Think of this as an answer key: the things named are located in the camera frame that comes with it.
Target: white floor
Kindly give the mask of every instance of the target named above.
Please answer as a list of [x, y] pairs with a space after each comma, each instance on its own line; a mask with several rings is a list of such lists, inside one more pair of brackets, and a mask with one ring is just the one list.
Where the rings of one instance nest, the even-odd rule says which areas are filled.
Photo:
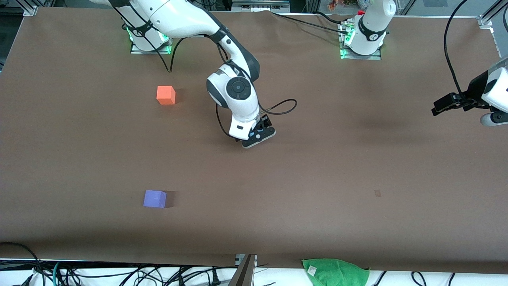
[[[192, 268], [186, 273], [191, 273], [197, 270], [205, 270], [209, 267], [196, 267]], [[77, 273], [87, 276], [97, 275], [110, 275], [115, 273], [126, 273], [134, 271], [134, 268], [114, 268], [114, 269], [80, 269]], [[162, 277], [167, 279], [176, 271], [178, 268], [161, 268]], [[219, 269], [217, 275], [223, 285], [226, 285], [234, 274], [235, 269]], [[304, 269], [285, 269], [285, 268], [256, 268], [254, 275], [254, 286], [264, 286], [275, 282], [274, 286], [312, 286], [312, 283], [307, 278], [307, 274]], [[0, 271], [0, 286], [13, 286], [21, 285], [25, 279], [32, 274], [31, 270], [19, 270], [19, 271]], [[367, 286], [375, 284], [381, 271], [371, 271]], [[428, 286], [447, 286], [448, 280], [451, 273], [438, 273], [438, 272], [422, 272], [425, 277]], [[115, 286], [120, 284], [127, 275], [108, 277], [108, 278], [81, 278], [84, 286]], [[136, 275], [133, 275], [131, 279], [125, 284], [126, 286], [133, 285]], [[206, 274], [201, 274], [192, 280], [185, 283], [186, 286], [205, 286], [208, 283]], [[150, 280], [144, 280], [140, 286], [156, 286], [155, 283]], [[52, 286], [52, 282], [46, 279], [46, 285]], [[382, 279], [379, 286], [416, 286], [411, 279], [410, 272], [402, 271], [388, 271]], [[506, 286], [508, 285], [508, 275], [494, 275], [494, 274], [467, 274], [458, 273], [452, 281], [452, 286]], [[42, 279], [39, 274], [35, 275], [30, 283], [30, 286], [42, 286]]]

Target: white label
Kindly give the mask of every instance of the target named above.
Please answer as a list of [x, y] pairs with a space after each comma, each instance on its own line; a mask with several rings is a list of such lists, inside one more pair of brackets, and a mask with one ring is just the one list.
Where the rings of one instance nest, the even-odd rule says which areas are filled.
[[317, 268], [311, 265], [309, 266], [309, 270], [307, 270], [307, 273], [309, 273], [310, 276], [314, 277], [314, 274], [316, 274], [316, 270]]

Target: cube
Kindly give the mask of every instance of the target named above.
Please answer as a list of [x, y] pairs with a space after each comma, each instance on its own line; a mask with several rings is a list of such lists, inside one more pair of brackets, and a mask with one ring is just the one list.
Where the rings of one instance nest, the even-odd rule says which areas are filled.
[[165, 208], [166, 207], [166, 192], [146, 190], [145, 201], [143, 206], [147, 208]]
[[171, 85], [159, 85], [157, 87], [157, 100], [161, 105], [175, 104], [176, 92]]

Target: green towel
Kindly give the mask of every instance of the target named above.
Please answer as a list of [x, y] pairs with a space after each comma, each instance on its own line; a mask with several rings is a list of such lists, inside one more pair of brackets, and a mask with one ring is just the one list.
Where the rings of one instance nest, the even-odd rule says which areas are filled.
[[338, 259], [302, 260], [314, 286], [365, 286], [370, 270]]

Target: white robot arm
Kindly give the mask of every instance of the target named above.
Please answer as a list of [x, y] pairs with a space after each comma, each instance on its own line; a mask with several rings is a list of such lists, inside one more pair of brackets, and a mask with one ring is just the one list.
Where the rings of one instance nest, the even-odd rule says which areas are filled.
[[[260, 116], [258, 97], [252, 85], [259, 77], [259, 62], [210, 12], [187, 0], [91, 1], [112, 6], [129, 26], [148, 22], [170, 38], [205, 35], [222, 46], [231, 55], [231, 59], [208, 77], [206, 87], [219, 106], [229, 108], [232, 112], [229, 135], [242, 140], [245, 148], [275, 135], [268, 117]], [[139, 19], [140, 15], [144, 18], [143, 23], [131, 22], [133, 12], [136, 15], [134, 18]]]
[[[118, 5], [119, 1], [90, 0], [96, 4], [103, 4], [112, 7]], [[135, 11], [131, 6], [123, 5], [116, 7], [122, 14], [131, 41], [142, 51], [153, 51], [160, 48], [169, 38], [157, 31], [143, 11]]]
[[382, 46], [386, 28], [396, 11], [397, 6], [393, 0], [372, 1], [365, 15], [353, 18], [354, 31], [345, 44], [357, 54], [373, 54]]
[[434, 116], [451, 109], [490, 109], [480, 122], [485, 126], [508, 124], [508, 57], [474, 78], [462, 95], [450, 93], [434, 102]]

